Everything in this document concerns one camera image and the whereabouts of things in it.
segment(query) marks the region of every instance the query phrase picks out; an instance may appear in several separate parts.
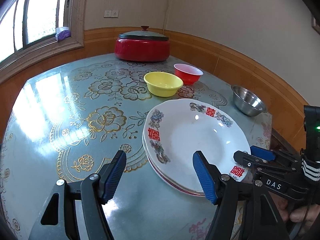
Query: orange tile wainscoting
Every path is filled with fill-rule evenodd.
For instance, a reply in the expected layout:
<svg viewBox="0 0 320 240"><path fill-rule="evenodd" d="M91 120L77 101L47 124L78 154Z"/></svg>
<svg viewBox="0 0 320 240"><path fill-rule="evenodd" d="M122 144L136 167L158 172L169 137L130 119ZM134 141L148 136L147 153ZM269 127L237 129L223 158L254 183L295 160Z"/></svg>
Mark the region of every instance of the orange tile wainscoting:
<svg viewBox="0 0 320 240"><path fill-rule="evenodd" d="M64 52L24 69L0 84L0 138L3 137L13 104L25 82L54 67L82 58L112 53L120 33L137 27L99 28L84 31L84 47ZM149 29L162 33L161 29ZM164 31L170 38L170 54L196 65L229 84L256 93L273 115L272 127L296 150L305 147L303 105L308 103L288 83L255 60L231 48L189 34Z"/></svg>

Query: beige wall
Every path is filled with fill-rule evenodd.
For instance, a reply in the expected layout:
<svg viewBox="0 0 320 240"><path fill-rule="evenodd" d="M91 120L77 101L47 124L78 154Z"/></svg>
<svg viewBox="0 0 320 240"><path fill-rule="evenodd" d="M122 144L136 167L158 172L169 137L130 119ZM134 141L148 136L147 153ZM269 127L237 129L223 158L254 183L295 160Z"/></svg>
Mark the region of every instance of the beige wall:
<svg viewBox="0 0 320 240"><path fill-rule="evenodd" d="M84 29L141 26L163 27L168 0L87 0ZM118 18L104 18L105 10L119 10Z"/></svg>
<svg viewBox="0 0 320 240"><path fill-rule="evenodd" d="M166 29L242 52L320 106L320 35L302 0L170 0Z"/></svg>

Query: table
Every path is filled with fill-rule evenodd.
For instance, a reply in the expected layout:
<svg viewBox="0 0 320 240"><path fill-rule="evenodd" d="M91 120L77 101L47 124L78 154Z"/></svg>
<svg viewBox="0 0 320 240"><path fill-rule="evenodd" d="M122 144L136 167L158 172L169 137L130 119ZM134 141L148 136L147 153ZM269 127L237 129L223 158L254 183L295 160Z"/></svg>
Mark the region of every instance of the table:
<svg viewBox="0 0 320 240"><path fill-rule="evenodd" d="M173 73L175 63L183 61L169 57L145 64L107 54L65 64L26 82L0 155L2 208L18 239L28 238L57 179L83 180L118 149L126 152L127 165L114 198L103 206L115 239L205 238L216 207L169 187L152 170L141 140L148 111L168 99L197 99L226 112L250 145L263 148L270 145L272 116L239 112L230 85L207 72L171 98L150 94L143 76L151 71ZM112 118L102 116L106 111ZM79 201L76 208L80 235L87 239ZM240 203L234 230L241 217Z"/></svg>

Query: lid knob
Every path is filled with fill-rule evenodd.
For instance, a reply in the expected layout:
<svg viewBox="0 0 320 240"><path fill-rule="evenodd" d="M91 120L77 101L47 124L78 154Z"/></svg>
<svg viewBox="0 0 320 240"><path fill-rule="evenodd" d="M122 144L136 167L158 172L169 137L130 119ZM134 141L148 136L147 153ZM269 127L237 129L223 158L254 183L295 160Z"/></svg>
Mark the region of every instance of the lid knob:
<svg viewBox="0 0 320 240"><path fill-rule="evenodd" d="M148 31L147 29L149 28L149 26L141 26L141 28L142 28L143 31L147 32Z"/></svg>

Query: electrical outlet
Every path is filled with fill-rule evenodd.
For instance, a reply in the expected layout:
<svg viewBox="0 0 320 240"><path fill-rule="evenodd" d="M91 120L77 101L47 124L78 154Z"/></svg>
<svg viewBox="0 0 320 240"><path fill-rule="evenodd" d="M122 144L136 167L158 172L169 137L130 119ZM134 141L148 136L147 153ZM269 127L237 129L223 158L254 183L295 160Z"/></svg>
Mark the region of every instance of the electrical outlet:
<svg viewBox="0 0 320 240"><path fill-rule="evenodd" d="M111 13L112 13L112 11L111 10L107 10L107 11L104 11L104 18L106 18L106 17L111 17Z"/></svg>
<svg viewBox="0 0 320 240"><path fill-rule="evenodd" d="M111 13L111 17L118 17L119 16L119 11L118 10L112 10L112 13Z"/></svg>

